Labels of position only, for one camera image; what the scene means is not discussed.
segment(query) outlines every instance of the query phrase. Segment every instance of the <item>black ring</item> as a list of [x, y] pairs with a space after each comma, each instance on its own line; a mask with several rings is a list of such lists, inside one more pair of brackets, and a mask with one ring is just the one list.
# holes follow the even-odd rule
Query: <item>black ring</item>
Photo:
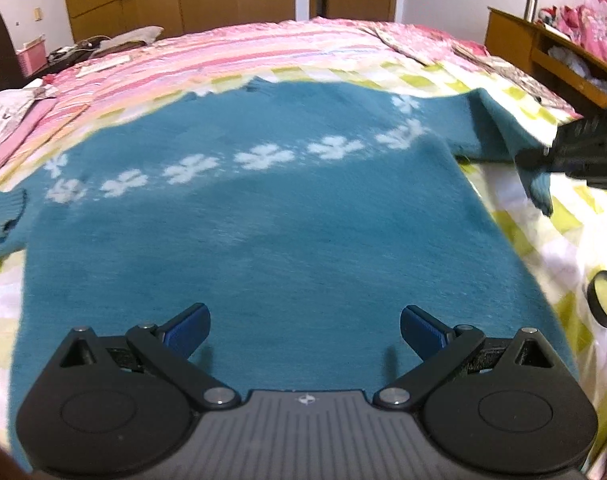
[[597, 291], [595, 290], [595, 282], [599, 276], [604, 276], [607, 278], [607, 270], [600, 270], [597, 272], [590, 283], [588, 283], [586, 298], [587, 298], [587, 306], [590, 308], [590, 312], [592, 312], [593, 317], [599, 323], [599, 325], [607, 328], [607, 314], [603, 310], [601, 306], [601, 302], [597, 297]]

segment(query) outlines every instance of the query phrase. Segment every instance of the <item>metal bolt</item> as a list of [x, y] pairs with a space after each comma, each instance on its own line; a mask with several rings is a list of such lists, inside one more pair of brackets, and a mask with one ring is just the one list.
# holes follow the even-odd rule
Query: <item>metal bolt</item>
[[235, 393], [230, 388], [210, 388], [204, 393], [204, 399], [210, 404], [228, 404], [234, 399]]
[[403, 388], [385, 388], [379, 392], [379, 398], [386, 404], [394, 406], [410, 400], [410, 394]]

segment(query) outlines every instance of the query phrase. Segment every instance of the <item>wooden desk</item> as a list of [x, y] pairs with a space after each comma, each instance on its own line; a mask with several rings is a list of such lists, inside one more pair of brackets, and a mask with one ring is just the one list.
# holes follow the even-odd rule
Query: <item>wooden desk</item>
[[485, 45], [493, 56], [512, 63], [564, 98], [580, 114], [607, 108], [607, 95], [570, 68], [548, 56], [552, 46], [565, 47], [581, 57], [592, 77], [607, 80], [607, 63], [580, 46], [522, 18], [490, 9]]

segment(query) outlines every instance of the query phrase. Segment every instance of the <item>ribbed cuff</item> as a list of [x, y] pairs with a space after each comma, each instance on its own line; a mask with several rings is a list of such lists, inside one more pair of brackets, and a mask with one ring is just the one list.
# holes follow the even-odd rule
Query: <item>ribbed cuff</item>
[[8, 235], [8, 231], [17, 223], [25, 207], [25, 189], [13, 189], [8, 193], [0, 192], [0, 239]]

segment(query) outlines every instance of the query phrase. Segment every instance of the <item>white flower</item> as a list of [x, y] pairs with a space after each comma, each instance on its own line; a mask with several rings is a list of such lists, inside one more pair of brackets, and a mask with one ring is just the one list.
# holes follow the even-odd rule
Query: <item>white flower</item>
[[295, 153], [290, 150], [280, 150], [276, 144], [260, 144], [250, 150], [250, 153], [236, 153], [234, 161], [242, 165], [244, 170], [266, 170], [277, 162], [295, 160]]
[[106, 191], [104, 197], [121, 196], [130, 187], [141, 187], [148, 183], [148, 176], [139, 170], [128, 170], [121, 173], [116, 180], [107, 180], [101, 186]]
[[416, 119], [406, 119], [406, 124], [398, 126], [385, 134], [375, 136], [377, 142], [386, 144], [392, 150], [407, 150], [414, 139], [426, 133], [421, 123]]
[[197, 173], [212, 170], [217, 166], [219, 163], [214, 156], [205, 157], [199, 153], [183, 158], [177, 166], [169, 166], [164, 170], [164, 176], [171, 177], [168, 181], [169, 184], [185, 184], [191, 181]]
[[346, 153], [363, 150], [363, 142], [360, 140], [351, 140], [347, 142], [346, 137], [329, 136], [321, 140], [321, 144], [313, 142], [308, 144], [308, 152], [319, 155], [319, 158], [325, 160], [338, 160], [344, 158]]
[[61, 155], [55, 155], [46, 164], [44, 169], [50, 171], [50, 178], [57, 178], [62, 174], [61, 168], [68, 164], [68, 155], [62, 153]]
[[59, 204], [66, 204], [74, 200], [79, 200], [86, 194], [86, 190], [82, 189], [82, 183], [78, 180], [65, 180], [60, 178], [55, 185], [48, 190], [46, 198], [58, 202]]
[[409, 95], [394, 95], [392, 96], [392, 104], [404, 114], [410, 114], [413, 110], [419, 108], [419, 101], [413, 99]]

